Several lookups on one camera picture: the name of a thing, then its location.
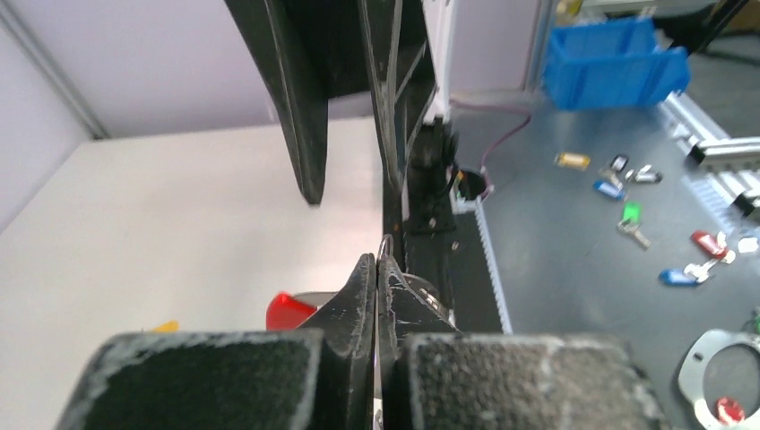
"gray table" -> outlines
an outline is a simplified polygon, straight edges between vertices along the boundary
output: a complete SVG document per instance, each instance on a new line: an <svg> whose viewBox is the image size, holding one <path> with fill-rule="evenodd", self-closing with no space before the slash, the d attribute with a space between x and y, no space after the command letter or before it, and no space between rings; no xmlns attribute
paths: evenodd
<svg viewBox="0 0 760 430"><path fill-rule="evenodd" d="M678 392L676 372L702 333L740 330L760 305L757 256L716 266L700 288L662 285L661 270L706 261L690 242L695 229L714 232L723 225L704 193L694 192L691 184L704 173L685 162L662 112L563 113L548 106L534 112L528 127L487 163L497 189L485 209L514 331L606 331L627 340L673 425L700 428ZM519 120L455 111L460 163L477 166L483 151ZM588 154L591 167L555 166L562 151ZM623 203L592 189L599 168L618 153L629 155L632 166L653 164L665 175L659 185L628 187L630 200L643 205L642 231L652 240L647 252L616 230ZM708 401L730 395L751 413L760 403L758 381L760 365L750 352L724 351L705 377Z"/></svg>

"blue crate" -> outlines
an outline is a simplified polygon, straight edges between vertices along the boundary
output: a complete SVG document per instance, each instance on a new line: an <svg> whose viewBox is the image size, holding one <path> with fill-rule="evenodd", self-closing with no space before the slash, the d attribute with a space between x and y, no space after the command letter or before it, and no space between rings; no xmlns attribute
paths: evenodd
<svg viewBox="0 0 760 430"><path fill-rule="evenodd" d="M690 80L686 50L661 49L649 19L556 28L548 43L544 86L561 109L651 106Z"/></svg>

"cable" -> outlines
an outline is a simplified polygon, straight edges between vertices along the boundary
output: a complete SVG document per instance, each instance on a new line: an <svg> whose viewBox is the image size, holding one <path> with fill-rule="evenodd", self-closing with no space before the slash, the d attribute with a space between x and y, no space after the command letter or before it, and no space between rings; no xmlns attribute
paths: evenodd
<svg viewBox="0 0 760 430"><path fill-rule="evenodd" d="M467 110L475 110L481 112L502 112L506 114L525 116L520 124L502 134L495 142L491 143L488 149L486 149L486 151L483 153L483 156L480 157L480 174L483 175L483 180L486 181L486 190L480 194L480 199L486 200L486 197L488 197L488 195L491 194L491 192L494 190L494 185L491 182L491 179L488 176L488 170L486 169L486 160L488 159L488 156L491 154L491 152L498 148L499 145L504 143L507 139L514 136L523 128L525 128L526 125L528 125L532 119L531 111L517 106L471 105L469 103L462 103L461 101L455 99L451 99L449 101L453 106Z"/></svg>

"metal pole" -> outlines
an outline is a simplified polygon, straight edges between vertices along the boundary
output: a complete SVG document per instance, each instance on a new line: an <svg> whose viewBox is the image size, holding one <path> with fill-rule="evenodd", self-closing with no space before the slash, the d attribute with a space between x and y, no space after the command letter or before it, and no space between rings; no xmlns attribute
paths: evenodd
<svg viewBox="0 0 760 430"><path fill-rule="evenodd" d="M19 14L7 3L0 0L0 27L5 28L8 35L16 42L24 55L37 67L58 95L61 101L72 112L93 139L110 137L103 124L92 112L82 94L76 90L66 77L61 67L55 62L50 53L42 46L29 26L19 17Z"/></svg>

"white tabletop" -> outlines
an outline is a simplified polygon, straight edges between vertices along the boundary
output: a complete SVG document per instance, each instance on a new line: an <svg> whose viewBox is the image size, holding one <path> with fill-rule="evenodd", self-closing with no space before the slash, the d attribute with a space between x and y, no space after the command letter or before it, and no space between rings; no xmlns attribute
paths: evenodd
<svg viewBox="0 0 760 430"><path fill-rule="evenodd" d="M115 333L258 331L342 287L382 232L372 118L330 123L321 208L278 126L84 143L0 235L0 428L50 428Z"/></svg>

